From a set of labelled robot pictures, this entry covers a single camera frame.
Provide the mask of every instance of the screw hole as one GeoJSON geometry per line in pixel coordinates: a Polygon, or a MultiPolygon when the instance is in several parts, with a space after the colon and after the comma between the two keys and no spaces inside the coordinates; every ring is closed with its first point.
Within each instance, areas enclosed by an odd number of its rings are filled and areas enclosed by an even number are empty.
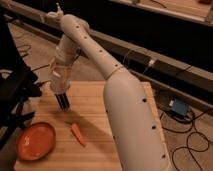
{"type": "Polygon", "coordinates": [[[143,102],[144,102],[144,103],[145,103],[145,102],[147,102],[147,99],[146,99],[146,98],[144,98],[144,99],[143,99],[143,102]]]}

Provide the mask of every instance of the orange carrot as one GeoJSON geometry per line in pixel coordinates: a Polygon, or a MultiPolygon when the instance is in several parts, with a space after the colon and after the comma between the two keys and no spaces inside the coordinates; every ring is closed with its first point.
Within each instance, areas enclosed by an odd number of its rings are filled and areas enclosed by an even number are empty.
{"type": "Polygon", "coordinates": [[[80,131],[80,129],[79,129],[79,127],[76,123],[73,123],[71,125],[71,131],[74,134],[74,136],[76,137],[76,139],[79,141],[79,143],[85,147],[86,141],[85,141],[85,139],[84,139],[84,137],[83,137],[83,135],[82,135],[82,133],[81,133],[81,131],[80,131]]]}

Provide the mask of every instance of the wooden surface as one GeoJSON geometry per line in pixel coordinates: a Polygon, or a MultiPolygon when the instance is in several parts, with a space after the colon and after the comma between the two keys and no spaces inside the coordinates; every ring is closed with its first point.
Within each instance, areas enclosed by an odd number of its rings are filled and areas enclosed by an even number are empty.
{"type": "MultiPolygon", "coordinates": [[[[160,128],[150,84],[142,83],[153,115],[160,128]]],[[[34,122],[45,121],[55,127],[56,146],[45,158],[36,162],[16,161],[16,171],[121,171],[103,103],[104,82],[72,82],[67,93],[71,108],[61,111],[45,85],[34,122]],[[70,132],[66,121],[75,122],[84,134],[87,146],[82,147],[70,132]]],[[[165,142],[160,128],[162,141],[165,142]]]]}
{"type": "MultiPolygon", "coordinates": [[[[132,2],[132,0],[118,0],[118,1],[129,3],[132,2]]],[[[140,0],[140,4],[163,8],[162,5],[154,1],[164,5],[168,10],[204,18],[207,16],[210,10],[209,4],[201,4],[199,3],[198,0],[140,0]]]]}

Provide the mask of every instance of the plate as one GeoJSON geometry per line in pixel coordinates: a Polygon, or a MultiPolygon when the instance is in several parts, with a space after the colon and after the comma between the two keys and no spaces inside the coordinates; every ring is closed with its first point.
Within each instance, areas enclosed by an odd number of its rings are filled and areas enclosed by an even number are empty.
{"type": "Polygon", "coordinates": [[[38,160],[48,154],[56,142],[53,126],[37,122],[27,127],[18,138],[16,150],[21,160],[38,160]]]}

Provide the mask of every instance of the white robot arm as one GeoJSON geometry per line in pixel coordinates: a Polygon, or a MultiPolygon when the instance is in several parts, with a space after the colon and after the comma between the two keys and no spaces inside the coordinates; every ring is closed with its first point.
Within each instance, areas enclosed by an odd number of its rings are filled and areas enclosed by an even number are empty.
{"type": "Polygon", "coordinates": [[[51,89],[64,94],[77,49],[95,63],[106,79],[104,103],[123,170],[172,171],[140,81],[89,35],[88,24],[73,15],[61,18],[64,35],[56,48],[51,89]]]}

